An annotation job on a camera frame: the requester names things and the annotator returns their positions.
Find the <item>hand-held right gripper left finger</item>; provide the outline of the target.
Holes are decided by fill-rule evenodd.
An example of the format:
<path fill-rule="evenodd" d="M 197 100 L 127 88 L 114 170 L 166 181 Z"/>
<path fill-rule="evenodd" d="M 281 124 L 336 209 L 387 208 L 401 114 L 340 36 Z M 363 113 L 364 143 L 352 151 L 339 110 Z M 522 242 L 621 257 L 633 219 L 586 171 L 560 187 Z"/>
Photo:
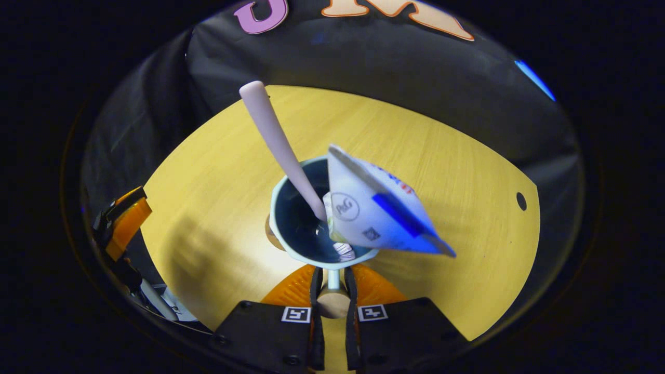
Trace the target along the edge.
<path fill-rule="evenodd" d="M 317 298 L 323 270 L 305 265 L 259 302 L 240 301 L 210 339 L 221 357 L 251 372 L 316 372 L 325 368 Z"/>

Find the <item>light blue cup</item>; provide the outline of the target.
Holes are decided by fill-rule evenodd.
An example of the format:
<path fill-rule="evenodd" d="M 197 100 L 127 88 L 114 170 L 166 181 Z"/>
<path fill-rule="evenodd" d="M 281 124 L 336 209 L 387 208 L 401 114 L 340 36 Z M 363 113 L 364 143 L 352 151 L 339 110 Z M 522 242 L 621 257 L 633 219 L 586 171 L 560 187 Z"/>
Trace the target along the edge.
<path fill-rule="evenodd" d="M 374 258 L 378 249 L 344 249 L 330 239 L 328 223 L 319 220 L 287 177 L 272 191 L 270 226 L 285 252 L 295 260 L 321 268 L 322 286 L 314 296 L 325 318 L 347 316 L 351 295 L 341 280 L 342 270 Z"/>

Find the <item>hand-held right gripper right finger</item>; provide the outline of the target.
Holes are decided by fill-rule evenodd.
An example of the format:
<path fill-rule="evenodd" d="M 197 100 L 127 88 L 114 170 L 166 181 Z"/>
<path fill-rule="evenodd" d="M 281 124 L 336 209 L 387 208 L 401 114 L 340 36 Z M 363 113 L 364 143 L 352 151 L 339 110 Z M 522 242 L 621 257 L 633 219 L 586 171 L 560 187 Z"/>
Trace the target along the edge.
<path fill-rule="evenodd" d="M 347 367 L 357 372 L 440 372 L 468 340 L 427 297 L 406 296 L 368 266 L 344 272 Z"/>

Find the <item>white toothpaste tube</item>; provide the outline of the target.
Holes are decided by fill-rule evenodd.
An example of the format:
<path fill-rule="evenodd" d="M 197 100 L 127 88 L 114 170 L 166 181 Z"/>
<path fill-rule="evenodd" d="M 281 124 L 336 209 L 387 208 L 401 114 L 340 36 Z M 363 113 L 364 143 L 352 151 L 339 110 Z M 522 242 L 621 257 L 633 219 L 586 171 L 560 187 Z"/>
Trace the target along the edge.
<path fill-rule="evenodd" d="M 326 158 L 329 192 L 323 201 L 334 241 L 353 248 L 456 257 L 410 185 L 335 144 Z"/>

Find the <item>round cork coaster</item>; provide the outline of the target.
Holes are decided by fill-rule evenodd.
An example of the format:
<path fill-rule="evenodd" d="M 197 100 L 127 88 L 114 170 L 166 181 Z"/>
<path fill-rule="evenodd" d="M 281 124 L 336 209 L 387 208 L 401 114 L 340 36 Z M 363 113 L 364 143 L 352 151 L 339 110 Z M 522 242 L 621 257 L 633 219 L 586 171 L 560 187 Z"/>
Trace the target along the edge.
<path fill-rule="evenodd" d="M 281 251 L 285 251 L 285 249 L 283 248 L 280 240 L 278 240 L 278 237 L 275 236 L 275 233 L 271 229 L 271 226 L 269 224 L 270 223 L 270 218 L 271 218 L 271 216 L 268 215 L 268 217 L 266 218 L 265 223 L 264 223 L 264 232 L 266 234 L 266 237 L 268 238 L 269 242 L 276 249 L 281 250 Z"/>

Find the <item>pink toothbrush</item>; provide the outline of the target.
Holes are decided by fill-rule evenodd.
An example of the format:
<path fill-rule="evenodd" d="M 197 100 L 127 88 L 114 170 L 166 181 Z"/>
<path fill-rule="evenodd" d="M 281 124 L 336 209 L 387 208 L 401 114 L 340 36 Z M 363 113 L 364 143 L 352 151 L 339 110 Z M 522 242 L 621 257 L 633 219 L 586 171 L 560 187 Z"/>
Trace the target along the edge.
<path fill-rule="evenodd" d="M 286 177 L 309 205 L 314 215 L 326 221 L 325 205 L 314 191 L 301 163 L 299 163 L 285 132 L 278 121 L 264 83 L 252 81 L 239 89 L 243 104 L 251 116 L 267 147 Z"/>

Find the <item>black backdrop cloth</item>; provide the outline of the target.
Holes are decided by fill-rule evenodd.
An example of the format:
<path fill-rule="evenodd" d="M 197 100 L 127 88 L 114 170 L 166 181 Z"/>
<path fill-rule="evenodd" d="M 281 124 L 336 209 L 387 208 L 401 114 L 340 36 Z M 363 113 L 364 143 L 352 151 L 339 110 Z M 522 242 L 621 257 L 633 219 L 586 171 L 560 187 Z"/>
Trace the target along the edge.
<path fill-rule="evenodd" d="M 515 164 L 539 192 L 534 269 L 499 322 L 534 305 L 579 234 L 584 172 L 563 107 L 513 52 L 470 21 L 463 41 L 381 15 L 329 18 L 330 0 L 287 0 L 270 31 L 247 35 L 230 5 L 134 65 L 98 111 L 82 166 L 91 215 L 145 183 L 187 136 L 240 96 L 242 83 L 328 88 L 384 100 L 451 125 Z"/>

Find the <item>wooden desktop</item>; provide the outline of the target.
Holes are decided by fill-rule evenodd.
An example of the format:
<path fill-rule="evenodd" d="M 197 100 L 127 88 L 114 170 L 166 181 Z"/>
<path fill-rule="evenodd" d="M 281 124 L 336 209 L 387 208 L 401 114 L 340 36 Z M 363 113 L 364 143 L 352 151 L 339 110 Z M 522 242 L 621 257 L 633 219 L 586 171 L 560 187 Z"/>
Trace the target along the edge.
<path fill-rule="evenodd" d="M 536 185 L 479 141 L 419 113 L 350 93 L 268 86 L 298 159 L 336 144 L 410 185 L 457 256 L 381 251 L 366 265 L 410 298 L 428 297 L 467 339 L 516 300 L 534 265 Z M 200 126 L 144 189 L 141 225 L 159 274 L 211 329 L 242 300 L 260 301 L 302 266 L 268 240 L 272 190 L 284 177 L 238 101 Z"/>

